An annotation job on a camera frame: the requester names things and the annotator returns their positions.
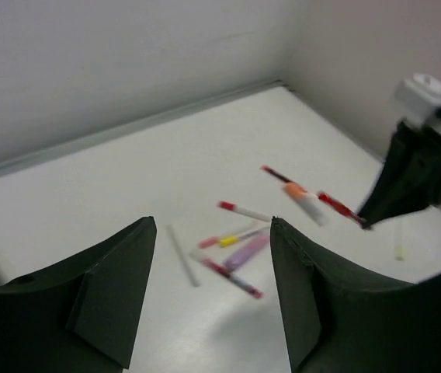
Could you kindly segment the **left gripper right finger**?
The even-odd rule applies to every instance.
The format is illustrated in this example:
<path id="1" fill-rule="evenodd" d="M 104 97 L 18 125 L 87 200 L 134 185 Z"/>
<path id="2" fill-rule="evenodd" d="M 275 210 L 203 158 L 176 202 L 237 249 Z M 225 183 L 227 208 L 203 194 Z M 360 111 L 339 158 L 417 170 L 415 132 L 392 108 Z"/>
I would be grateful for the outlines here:
<path id="1" fill-rule="evenodd" d="M 441 274 L 378 274 L 281 218 L 270 246 L 292 371 L 441 372 Z"/>

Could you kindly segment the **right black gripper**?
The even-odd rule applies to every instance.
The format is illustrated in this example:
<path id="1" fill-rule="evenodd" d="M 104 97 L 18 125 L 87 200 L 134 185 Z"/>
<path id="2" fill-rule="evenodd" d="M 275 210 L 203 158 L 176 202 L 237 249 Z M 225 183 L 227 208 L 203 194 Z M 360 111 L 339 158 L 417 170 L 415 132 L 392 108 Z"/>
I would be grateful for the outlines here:
<path id="1" fill-rule="evenodd" d="M 441 204 L 441 134 L 402 121 L 376 184 L 358 211 L 361 228 Z"/>

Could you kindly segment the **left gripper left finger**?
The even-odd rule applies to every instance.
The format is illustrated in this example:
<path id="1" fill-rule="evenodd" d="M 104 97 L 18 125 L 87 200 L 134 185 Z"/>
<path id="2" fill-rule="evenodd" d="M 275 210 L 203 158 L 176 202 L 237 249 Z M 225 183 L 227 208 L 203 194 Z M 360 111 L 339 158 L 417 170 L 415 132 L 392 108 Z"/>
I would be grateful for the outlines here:
<path id="1" fill-rule="evenodd" d="M 155 220 L 144 217 L 0 285 L 0 372 L 127 370 L 155 240 Z"/>

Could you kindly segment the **yellow white pen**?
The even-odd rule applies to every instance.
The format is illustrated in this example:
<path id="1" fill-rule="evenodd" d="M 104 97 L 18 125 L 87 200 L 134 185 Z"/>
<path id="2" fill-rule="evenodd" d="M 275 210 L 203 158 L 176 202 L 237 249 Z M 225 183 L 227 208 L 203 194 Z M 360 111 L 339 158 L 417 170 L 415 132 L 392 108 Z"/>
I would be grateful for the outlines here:
<path id="1" fill-rule="evenodd" d="M 394 258 L 397 261 L 405 260 L 405 249 L 403 247 L 403 224 L 397 220 L 394 226 Z"/>

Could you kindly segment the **dark red pen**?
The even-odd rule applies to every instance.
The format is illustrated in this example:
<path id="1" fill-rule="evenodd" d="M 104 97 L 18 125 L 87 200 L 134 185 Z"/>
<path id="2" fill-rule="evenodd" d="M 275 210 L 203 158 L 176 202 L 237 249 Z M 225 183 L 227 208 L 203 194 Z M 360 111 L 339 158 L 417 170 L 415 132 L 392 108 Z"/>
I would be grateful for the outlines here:
<path id="1" fill-rule="evenodd" d="M 275 169 L 273 169 L 267 165 L 262 166 L 261 169 L 283 183 L 293 183 L 293 184 L 297 185 L 298 187 L 300 186 L 299 184 L 295 183 L 290 178 L 284 176 L 283 174 L 277 172 Z"/>

